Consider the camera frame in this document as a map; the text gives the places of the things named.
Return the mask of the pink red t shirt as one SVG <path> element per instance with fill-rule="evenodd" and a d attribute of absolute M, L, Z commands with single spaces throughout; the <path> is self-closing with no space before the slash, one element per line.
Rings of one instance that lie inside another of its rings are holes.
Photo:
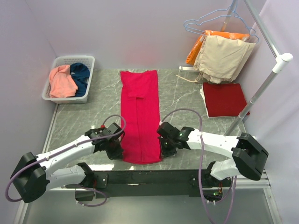
<path fill-rule="evenodd" d="M 142 73 L 121 71 L 121 141 L 125 162 L 145 165 L 161 161 L 157 129 L 160 122 L 158 75 L 156 70 Z"/>

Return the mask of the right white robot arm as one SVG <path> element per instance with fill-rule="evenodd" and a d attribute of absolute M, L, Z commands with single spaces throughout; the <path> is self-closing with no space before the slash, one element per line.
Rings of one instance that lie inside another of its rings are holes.
<path fill-rule="evenodd" d="M 204 188 L 228 187 L 233 176 L 250 182 L 267 179 L 264 167 L 269 153 L 248 133 L 224 136 L 192 127 L 178 130 L 168 122 L 162 123 L 157 133 L 166 167 L 190 170 L 192 182 L 201 169 Z"/>

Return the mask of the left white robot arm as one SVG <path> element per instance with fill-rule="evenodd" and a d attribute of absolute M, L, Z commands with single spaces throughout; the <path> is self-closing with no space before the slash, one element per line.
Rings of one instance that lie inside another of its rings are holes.
<path fill-rule="evenodd" d="M 67 164 L 101 151 L 105 151 L 110 159 L 121 158 L 123 150 L 119 138 L 124 135 L 124 129 L 112 123 L 109 127 L 90 129 L 71 143 L 48 153 L 26 153 L 17 163 L 9 183 L 14 185 L 25 203 L 35 201 L 47 190 L 64 185 L 95 187 L 99 180 L 86 163 L 72 167 Z"/>

